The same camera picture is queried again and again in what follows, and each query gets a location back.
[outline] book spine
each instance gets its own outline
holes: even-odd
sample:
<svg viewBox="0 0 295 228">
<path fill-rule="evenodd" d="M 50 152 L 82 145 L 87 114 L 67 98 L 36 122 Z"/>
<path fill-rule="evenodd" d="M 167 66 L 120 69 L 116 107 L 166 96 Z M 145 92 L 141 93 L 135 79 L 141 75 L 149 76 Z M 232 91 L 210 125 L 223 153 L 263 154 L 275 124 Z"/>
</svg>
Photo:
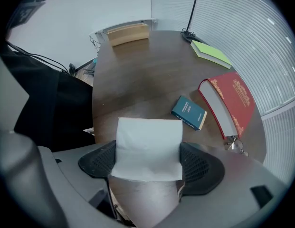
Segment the book spine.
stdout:
<svg viewBox="0 0 295 228">
<path fill-rule="evenodd" d="M 188 121 L 186 121 L 183 117 L 179 116 L 177 113 L 175 113 L 174 111 L 171 112 L 171 114 L 173 114 L 175 117 L 179 118 L 180 120 L 182 120 L 185 124 L 187 124 L 189 127 L 193 128 L 195 131 L 200 130 L 198 127 L 192 125 L 191 123 L 189 123 Z"/>
<path fill-rule="evenodd" d="M 202 80 L 201 83 L 199 84 L 198 91 L 199 91 L 200 95 L 202 96 L 203 100 L 204 100 L 204 101 L 206 102 L 206 104 L 208 105 L 210 111 L 212 112 L 212 114 L 213 114 L 213 116 L 214 116 L 214 118 L 215 118 L 215 120 L 216 120 L 216 122 L 217 122 L 217 125 L 218 125 L 218 127 L 219 127 L 219 129 L 220 129 L 220 132 L 221 132 L 221 135 L 222 135 L 223 139 L 226 139 L 226 137 L 224 136 L 223 130 L 222 130 L 220 124 L 219 124 L 219 121 L 218 121 L 218 119 L 217 119 L 215 113 L 213 112 L 213 110 L 212 110 L 211 106 L 209 105 L 208 101 L 207 101 L 207 100 L 205 99 L 205 97 L 203 96 L 203 93 L 200 91 L 200 86 L 201 86 L 202 82 L 204 82 L 205 80 Z"/>
</svg>

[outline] red book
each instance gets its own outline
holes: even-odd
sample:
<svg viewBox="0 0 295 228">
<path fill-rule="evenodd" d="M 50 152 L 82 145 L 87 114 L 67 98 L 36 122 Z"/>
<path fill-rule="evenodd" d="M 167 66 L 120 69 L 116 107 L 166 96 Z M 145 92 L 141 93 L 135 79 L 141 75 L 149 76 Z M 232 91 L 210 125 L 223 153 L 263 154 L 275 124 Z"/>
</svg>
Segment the red book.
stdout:
<svg viewBox="0 0 295 228">
<path fill-rule="evenodd" d="M 203 80 L 198 88 L 211 109 L 223 138 L 241 138 L 253 114 L 255 102 L 238 73 Z"/>
</svg>

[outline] wooden desk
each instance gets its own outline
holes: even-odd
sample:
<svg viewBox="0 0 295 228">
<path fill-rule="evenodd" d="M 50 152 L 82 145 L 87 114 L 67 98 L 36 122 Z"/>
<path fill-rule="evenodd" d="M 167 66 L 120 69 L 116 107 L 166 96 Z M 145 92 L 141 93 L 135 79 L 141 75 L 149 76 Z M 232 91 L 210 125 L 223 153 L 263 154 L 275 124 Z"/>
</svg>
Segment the wooden desk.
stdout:
<svg viewBox="0 0 295 228">
<path fill-rule="evenodd" d="M 115 139 L 118 117 L 176 119 L 170 112 L 184 95 L 208 114 L 198 132 L 183 125 L 183 141 L 224 148 L 215 118 L 197 88 L 203 79 L 231 71 L 235 70 L 197 57 L 177 31 L 151 31 L 149 39 L 114 48 L 102 44 L 93 88 L 96 143 Z M 264 161 L 266 139 L 256 106 L 241 141 L 250 157 Z"/>
</svg>

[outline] blue book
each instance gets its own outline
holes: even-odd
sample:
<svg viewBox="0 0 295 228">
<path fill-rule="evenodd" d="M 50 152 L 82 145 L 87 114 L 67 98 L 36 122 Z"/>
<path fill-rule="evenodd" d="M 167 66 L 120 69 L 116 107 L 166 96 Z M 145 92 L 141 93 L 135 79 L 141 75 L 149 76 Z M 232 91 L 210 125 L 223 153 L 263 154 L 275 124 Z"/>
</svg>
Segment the blue book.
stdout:
<svg viewBox="0 0 295 228">
<path fill-rule="evenodd" d="M 183 120 L 185 124 L 195 131 L 201 130 L 207 113 L 207 111 L 182 95 L 171 111 L 171 114 Z"/>
</svg>

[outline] white cloth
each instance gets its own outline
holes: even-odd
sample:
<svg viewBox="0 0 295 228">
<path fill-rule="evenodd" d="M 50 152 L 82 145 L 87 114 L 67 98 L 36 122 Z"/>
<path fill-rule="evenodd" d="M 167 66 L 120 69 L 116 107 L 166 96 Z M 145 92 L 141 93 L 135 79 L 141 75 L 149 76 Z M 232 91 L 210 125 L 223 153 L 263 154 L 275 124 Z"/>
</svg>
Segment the white cloth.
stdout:
<svg viewBox="0 0 295 228">
<path fill-rule="evenodd" d="M 120 117 L 111 175 L 134 181 L 182 180 L 182 120 Z"/>
</svg>

